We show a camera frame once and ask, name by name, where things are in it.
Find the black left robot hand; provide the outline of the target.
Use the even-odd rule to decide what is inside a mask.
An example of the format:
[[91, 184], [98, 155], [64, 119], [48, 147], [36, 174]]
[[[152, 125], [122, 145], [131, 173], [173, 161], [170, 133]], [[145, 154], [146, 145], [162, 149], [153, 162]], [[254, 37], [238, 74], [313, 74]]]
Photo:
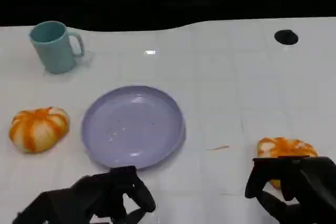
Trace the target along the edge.
[[39, 194], [13, 223], [90, 223], [93, 216], [112, 223], [139, 223], [156, 203], [135, 166], [87, 175], [71, 187]]

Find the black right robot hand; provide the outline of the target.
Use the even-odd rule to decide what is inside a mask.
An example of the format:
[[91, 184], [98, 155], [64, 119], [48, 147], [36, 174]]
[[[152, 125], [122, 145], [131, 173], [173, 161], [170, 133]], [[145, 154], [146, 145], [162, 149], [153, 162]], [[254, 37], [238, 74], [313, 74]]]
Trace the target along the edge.
[[[335, 163], [319, 156], [254, 158], [245, 197], [256, 198], [279, 223], [335, 223]], [[284, 201], [264, 191], [279, 180]]]

